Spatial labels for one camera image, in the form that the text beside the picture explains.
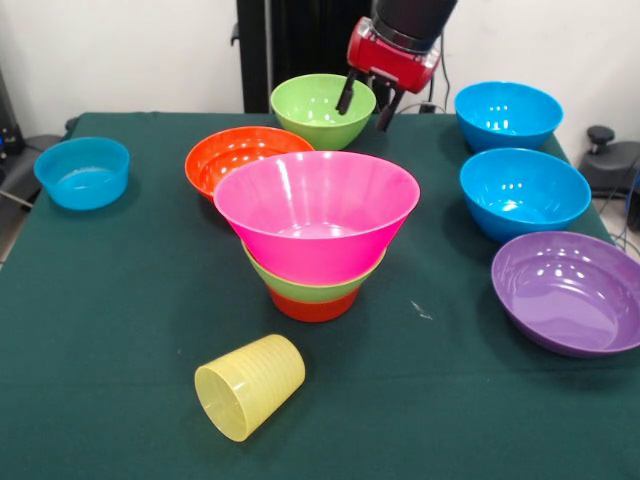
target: white speck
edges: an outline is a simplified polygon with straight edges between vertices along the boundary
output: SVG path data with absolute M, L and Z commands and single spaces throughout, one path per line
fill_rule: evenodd
M 413 308 L 415 308 L 416 312 L 418 312 L 418 315 L 420 315 L 421 318 L 426 318 L 427 320 L 433 320 L 433 317 L 429 315 L 427 312 L 425 312 L 422 309 L 422 307 L 418 305 L 416 302 L 414 302 L 413 300 L 411 300 L 411 305 L 413 306 Z

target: white wall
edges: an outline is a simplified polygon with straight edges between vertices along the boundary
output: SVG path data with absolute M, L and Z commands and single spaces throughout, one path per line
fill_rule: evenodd
M 462 87 L 510 80 L 546 90 L 563 105 L 557 134 L 572 161 L 596 123 L 640 141 L 638 19 L 638 0 L 460 0 L 445 29 L 449 111 Z M 441 69 L 436 85 L 442 105 Z M 416 101 L 407 97 L 403 105 Z
M 594 123 L 640 140 L 639 18 L 639 0 L 460 0 L 449 111 L 470 83 L 513 80 L 563 104 L 572 159 Z M 0 0 L 0 64 L 28 135 L 84 111 L 241 112 L 235 19 L 235 0 Z
M 0 0 L 0 65 L 26 135 L 85 111 L 242 112 L 235 0 Z

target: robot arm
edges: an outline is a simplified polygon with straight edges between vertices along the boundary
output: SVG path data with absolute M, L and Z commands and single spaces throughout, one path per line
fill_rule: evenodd
M 386 131 L 404 92 L 419 93 L 440 60 L 433 47 L 457 0 L 379 0 L 373 19 L 363 17 L 351 34 L 347 61 L 351 67 L 336 105 L 341 115 L 349 110 L 358 72 L 381 80 L 393 89 L 391 103 L 378 119 Z

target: purple bowl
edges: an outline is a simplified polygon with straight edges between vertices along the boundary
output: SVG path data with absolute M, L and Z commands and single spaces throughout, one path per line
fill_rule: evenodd
M 640 264 L 570 232 L 517 237 L 496 254 L 493 287 L 515 325 L 562 355 L 596 357 L 640 345 Z

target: blue bowl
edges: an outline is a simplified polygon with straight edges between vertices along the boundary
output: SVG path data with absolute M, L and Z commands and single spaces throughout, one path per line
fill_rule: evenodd
M 504 243 L 519 235 L 564 230 L 591 203 L 591 189 L 567 162 L 546 153 L 499 148 L 478 153 L 460 170 L 474 220 Z
M 49 148 L 38 157 L 33 170 L 58 205 L 93 210 L 124 193 L 129 163 L 124 145 L 108 138 L 84 137 Z
M 538 148 L 562 122 L 549 94 L 519 83 L 485 82 L 456 95 L 456 116 L 475 152 L 491 148 Z

